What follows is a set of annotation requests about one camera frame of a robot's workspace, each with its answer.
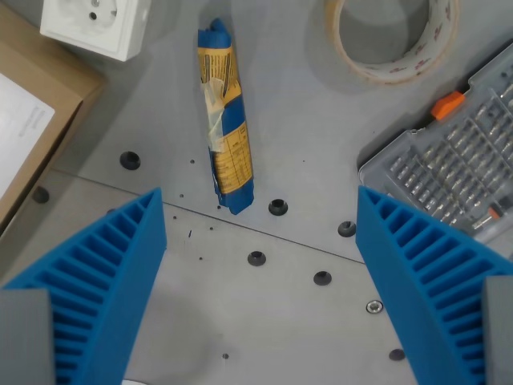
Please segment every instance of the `power socket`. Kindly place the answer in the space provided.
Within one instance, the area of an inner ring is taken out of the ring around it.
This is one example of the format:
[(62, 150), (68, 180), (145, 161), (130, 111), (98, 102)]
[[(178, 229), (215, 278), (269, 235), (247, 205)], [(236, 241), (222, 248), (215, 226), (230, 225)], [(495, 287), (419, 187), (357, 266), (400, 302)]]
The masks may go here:
[(114, 59), (141, 51), (151, 0), (44, 0), (41, 34)]

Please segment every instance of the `white paper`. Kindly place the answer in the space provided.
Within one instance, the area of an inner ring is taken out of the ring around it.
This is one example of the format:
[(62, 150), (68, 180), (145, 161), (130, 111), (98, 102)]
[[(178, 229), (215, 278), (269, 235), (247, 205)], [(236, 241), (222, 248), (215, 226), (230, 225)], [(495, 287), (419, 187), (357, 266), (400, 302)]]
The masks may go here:
[(0, 198), (55, 110), (0, 74)]

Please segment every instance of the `plastic case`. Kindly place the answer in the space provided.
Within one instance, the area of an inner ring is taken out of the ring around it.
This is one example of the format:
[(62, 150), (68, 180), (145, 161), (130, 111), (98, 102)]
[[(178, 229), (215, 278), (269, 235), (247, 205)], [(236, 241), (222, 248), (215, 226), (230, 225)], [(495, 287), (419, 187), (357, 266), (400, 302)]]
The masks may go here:
[(512, 223), (513, 45), (469, 84), (466, 100), (447, 117), (403, 132), (359, 176), (487, 243)]

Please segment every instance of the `screw hole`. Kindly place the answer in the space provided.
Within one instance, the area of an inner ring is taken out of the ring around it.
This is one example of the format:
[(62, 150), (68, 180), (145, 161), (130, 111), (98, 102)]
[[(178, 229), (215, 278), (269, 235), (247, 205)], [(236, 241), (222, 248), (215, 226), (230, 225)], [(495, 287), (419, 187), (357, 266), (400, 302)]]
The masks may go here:
[(352, 221), (344, 221), (338, 226), (338, 234), (341, 237), (349, 238), (356, 233), (356, 225)]
[(370, 301), (366, 306), (367, 312), (371, 314), (381, 313), (383, 310), (383, 302), (381, 301)]
[(275, 199), (269, 203), (269, 212), (277, 217), (284, 215), (289, 211), (289, 205), (283, 199)]
[(262, 266), (265, 261), (267, 261), (267, 258), (265, 257), (265, 254), (261, 251), (252, 251), (248, 255), (248, 263), (251, 266)]
[(392, 361), (402, 361), (406, 355), (404, 354), (403, 349), (393, 349), (389, 354), (388, 358)]
[(44, 187), (38, 186), (32, 194), (32, 199), (39, 204), (47, 203), (50, 200), (50, 194)]
[(141, 159), (139, 158), (139, 155), (137, 155), (133, 151), (126, 151), (119, 157), (119, 162), (121, 165), (127, 169), (134, 171), (141, 165)]
[(326, 286), (331, 282), (331, 274), (327, 271), (320, 271), (313, 276), (313, 282), (319, 286)]

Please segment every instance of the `blue ribbed plastic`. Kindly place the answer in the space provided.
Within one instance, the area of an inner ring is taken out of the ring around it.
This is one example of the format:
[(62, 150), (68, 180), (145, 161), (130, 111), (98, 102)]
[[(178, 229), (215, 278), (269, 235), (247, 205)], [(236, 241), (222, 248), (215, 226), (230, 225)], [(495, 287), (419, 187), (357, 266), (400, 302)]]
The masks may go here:
[(56, 384), (120, 385), (167, 243), (159, 189), (50, 251), (5, 289), (46, 288)]
[(357, 246), (419, 385), (485, 383), (484, 278), (513, 265), (448, 225), (369, 188)]

